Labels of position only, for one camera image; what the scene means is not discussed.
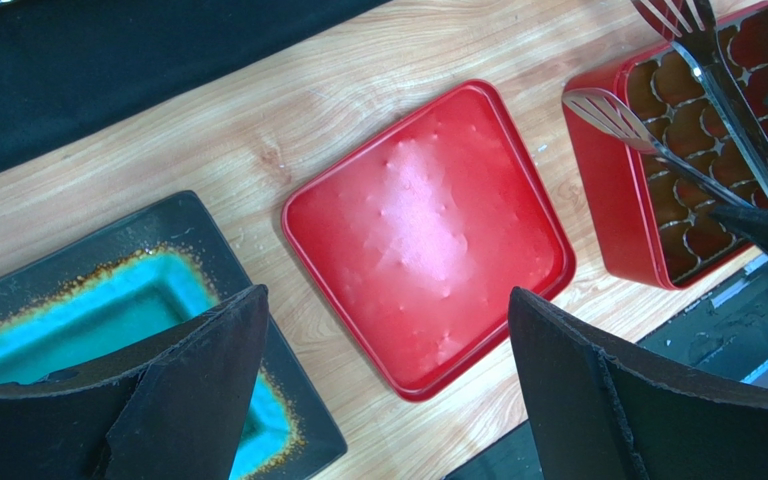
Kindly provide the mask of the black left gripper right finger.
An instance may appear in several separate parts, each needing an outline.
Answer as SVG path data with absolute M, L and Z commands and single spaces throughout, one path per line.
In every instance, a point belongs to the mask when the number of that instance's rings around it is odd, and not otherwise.
M 768 479 L 768 389 L 715 376 L 510 294 L 522 395 L 548 479 Z

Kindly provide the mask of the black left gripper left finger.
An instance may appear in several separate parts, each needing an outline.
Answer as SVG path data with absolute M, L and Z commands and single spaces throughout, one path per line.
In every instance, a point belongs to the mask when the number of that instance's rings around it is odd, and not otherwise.
M 268 291 L 30 383 L 0 384 L 0 479 L 225 479 L 263 354 Z

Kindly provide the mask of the metal serving tongs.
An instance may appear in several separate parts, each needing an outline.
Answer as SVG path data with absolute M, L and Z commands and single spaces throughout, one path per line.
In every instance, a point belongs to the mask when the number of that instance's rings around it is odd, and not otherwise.
M 768 136 L 724 60 L 711 3 L 635 1 L 633 6 L 687 63 L 768 198 Z M 643 154 L 657 157 L 670 171 L 714 199 L 739 207 L 749 205 L 657 140 L 630 107 L 611 92 L 598 88 L 573 89 L 562 95 L 562 101 L 601 132 Z

